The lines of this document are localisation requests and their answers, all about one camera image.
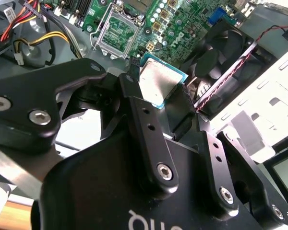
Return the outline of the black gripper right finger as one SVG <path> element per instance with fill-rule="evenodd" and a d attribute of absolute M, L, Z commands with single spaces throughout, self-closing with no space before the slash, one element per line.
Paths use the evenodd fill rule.
<path fill-rule="evenodd" d="M 214 135 L 210 121 L 196 112 L 185 85 L 174 88 L 165 111 L 173 140 L 199 154 L 200 195 L 218 218 L 242 207 L 265 230 L 288 230 L 288 204 L 236 139 Z"/>

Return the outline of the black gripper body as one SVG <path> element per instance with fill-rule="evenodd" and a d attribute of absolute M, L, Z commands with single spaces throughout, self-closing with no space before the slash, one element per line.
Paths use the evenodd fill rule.
<path fill-rule="evenodd" d="M 199 154 L 167 142 L 179 176 L 177 191 L 157 200 L 140 187 L 140 170 L 120 133 L 57 164 L 31 211 L 34 230 L 258 230 L 249 211 L 217 219 L 199 186 Z"/>

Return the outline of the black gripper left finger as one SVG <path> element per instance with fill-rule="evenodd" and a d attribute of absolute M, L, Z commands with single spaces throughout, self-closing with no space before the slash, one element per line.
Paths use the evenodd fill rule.
<path fill-rule="evenodd" d="M 60 126 L 86 109 L 102 113 L 101 140 L 64 159 L 54 147 Z M 179 186 L 137 76 L 114 76 L 87 58 L 0 79 L 0 174 L 35 199 L 44 189 L 92 195 L 130 179 L 162 200 Z"/>

